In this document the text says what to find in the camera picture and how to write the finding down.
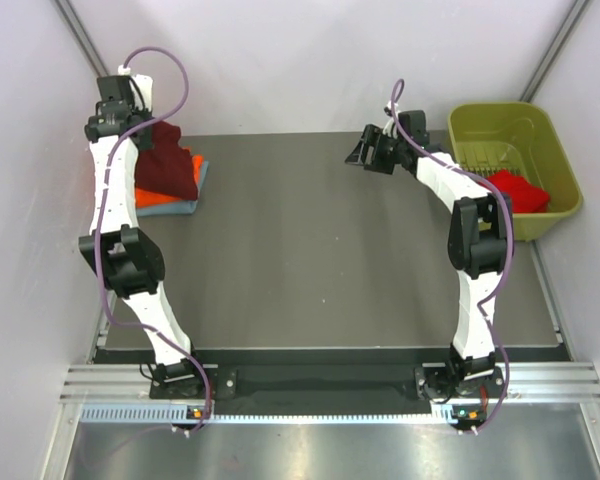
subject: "orange cloth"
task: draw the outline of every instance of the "orange cloth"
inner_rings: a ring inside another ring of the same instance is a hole
[[[200,179],[200,167],[204,163],[204,157],[202,155],[194,155],[191,157],[191,163],[193,164],[193,181],[198,185]],[[164,195],[162,193],[149,192],[136,187],[136,208],[151,207],[153,205],[162,205],[164,203],[173,203],[182,201],[181,198],[172,197],[171,195]]]

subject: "plastic basket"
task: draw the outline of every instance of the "plastic basket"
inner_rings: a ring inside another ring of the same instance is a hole
[[[535,240],[580,208],[580,188],[544,110],[522,102],[461,105],[449,115],[449,134],[465,170],[488,177],[506,169],[551,196],[546,213],[513,215],[516,240]]]

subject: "dark red cloth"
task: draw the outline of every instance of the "dark red cloth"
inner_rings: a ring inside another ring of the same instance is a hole
[[[154,147],[138,155],[136,187],[183,200],[198,199],[191,154],[178,145],[181,136],[180,127],[167,122],[153,125]]]
[[[549,204],[549,194],[534,187],[524,177],[501,170],[487,178],[501,192],[508,193],[513,203],[513,213],[544,213]]]

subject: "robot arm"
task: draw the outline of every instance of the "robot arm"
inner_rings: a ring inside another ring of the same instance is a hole
[[[135,125],[151,118],[152,79],[130,76],[120,68],[119,75],[98,78],[102,100],[96,115],[89,118],[85,133],[95,166],[95,211],[90,235],[79,240],[80,252],[95,272],[95,229],[105,188],[108,200],[102,233],[102,264],[105,287],[134,311],[143,325],[158,331],[186,352],[191,341],[178,325],[164,289],[165,267],[158,246],[138,228],[135,209],[134,172],[139,150],[152,148],[151,128],[123,141],[109,168],[108,187],[104,178],[107,160],[118,137]],[[156,372],[161,380],[191,373],[191,364],[181,353],[147,331],[156,357]]]
[[[438,150],[429,144],[424,112],[402,112],[399,120],[427,151]],[[429,187],[451,213],[448,255],[458,272],[460,299],[458,328],[447,362],[447,381],[457,387],[482,380],[494,373],[496,359],[479,303],[494,290],[504,268],[507,245],[504,213],[487,189],[452,170],[456,164],[449,154],[434,153],[447,167],[422,157],[406,141],[392,136],[393,127],[392,120],[384,129],[367,125],[345,162],[385,174],[392,174],[395,165],[401,165]],[[481,228],[483,223],[490,226]],[[495,298],[482,305],[490,322],[494,304]]]

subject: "red cloth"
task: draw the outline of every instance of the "red cloth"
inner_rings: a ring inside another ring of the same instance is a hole
[[[191,157],[193,163],[193,181],[196,185],[200,185],[200,169],[204,164],[202,155],[194,155]],[[136,208],[153,207],[154,205],[163,205],[165,203],[181,202],[182,199],[172,197],[171,195],[163,195],[162,193],[149,192],[136,187]]]
[[[180,127],[167,122],[153,125],[154,147],[138,155],[136,187],[183,200],[198,199],[191,154],[178,145],[181,136]]]
[[[549,194],[534,187],[524,177],[501,170],[487,178],[498,190],[508,193],[513,203],[513,213],[544,213],[549,204]]]

